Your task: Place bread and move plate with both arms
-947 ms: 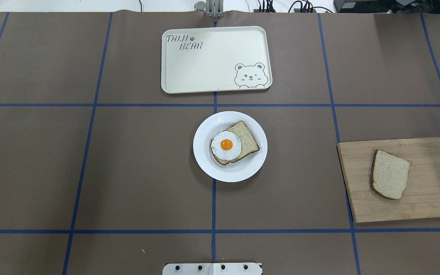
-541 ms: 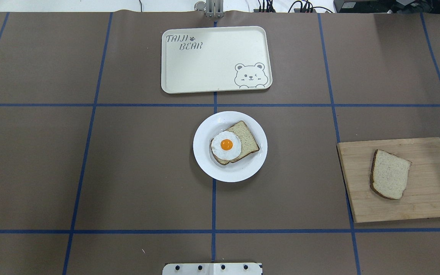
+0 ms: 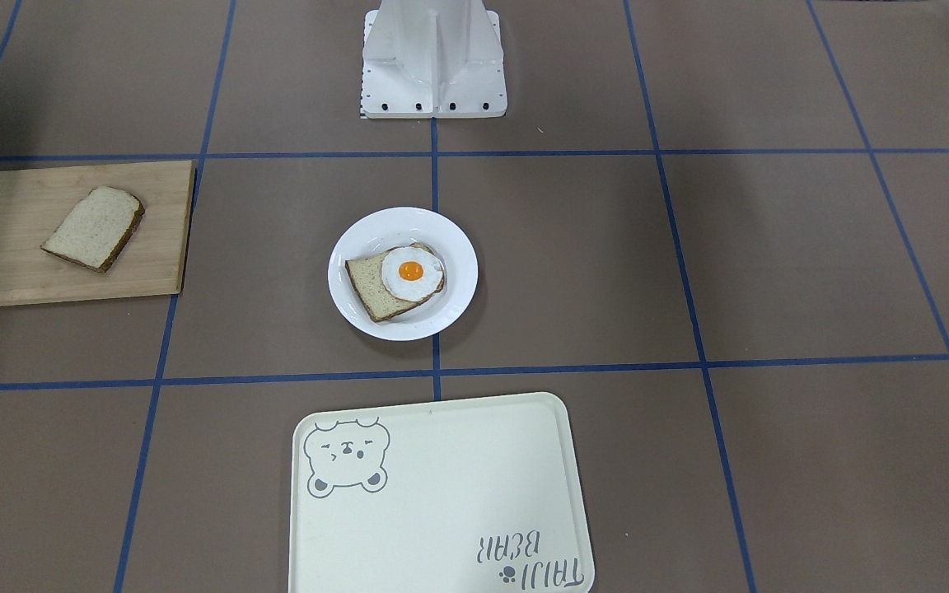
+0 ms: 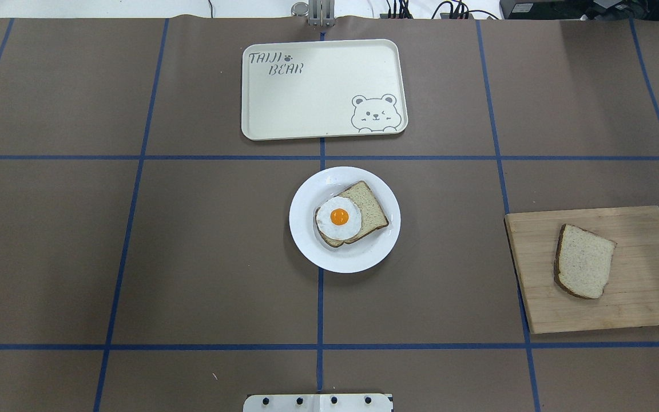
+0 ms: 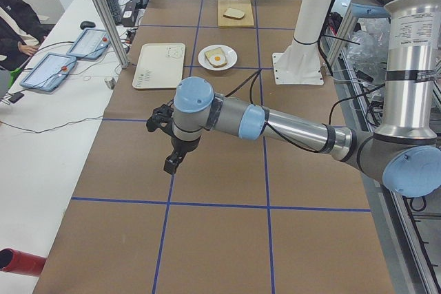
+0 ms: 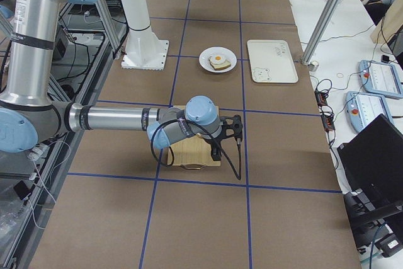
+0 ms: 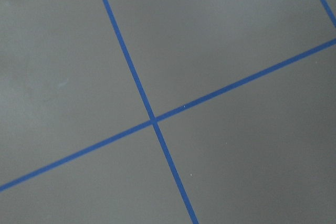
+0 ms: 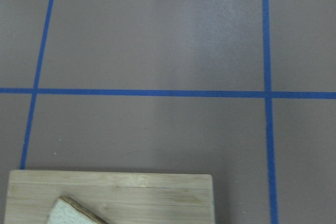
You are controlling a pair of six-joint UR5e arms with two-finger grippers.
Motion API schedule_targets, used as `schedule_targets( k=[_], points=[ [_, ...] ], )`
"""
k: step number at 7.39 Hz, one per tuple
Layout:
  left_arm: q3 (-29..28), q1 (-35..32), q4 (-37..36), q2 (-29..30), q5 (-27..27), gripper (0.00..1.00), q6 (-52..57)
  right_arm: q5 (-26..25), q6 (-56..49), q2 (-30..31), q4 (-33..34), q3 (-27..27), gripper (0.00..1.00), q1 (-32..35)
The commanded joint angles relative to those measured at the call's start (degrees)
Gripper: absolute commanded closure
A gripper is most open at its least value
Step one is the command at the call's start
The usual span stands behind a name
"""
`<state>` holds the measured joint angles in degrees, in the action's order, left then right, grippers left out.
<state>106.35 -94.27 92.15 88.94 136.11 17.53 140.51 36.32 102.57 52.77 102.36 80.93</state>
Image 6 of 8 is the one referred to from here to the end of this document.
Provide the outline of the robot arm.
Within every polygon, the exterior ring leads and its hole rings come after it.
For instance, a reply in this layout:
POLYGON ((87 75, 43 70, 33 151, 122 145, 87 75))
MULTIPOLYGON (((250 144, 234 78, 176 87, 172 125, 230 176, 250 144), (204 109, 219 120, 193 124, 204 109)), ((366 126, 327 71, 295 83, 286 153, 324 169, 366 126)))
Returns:
POLYGON ((16 0, 10 66, 1 93, 1 150, 27 151, 64 132, 143 130, 151 149, 200 135, 210 144, 212 158, 219 160, 224 119, 206 96, 193 97, 183 110, 103 108, 48 97, 59 7, 68 1, 16 0))

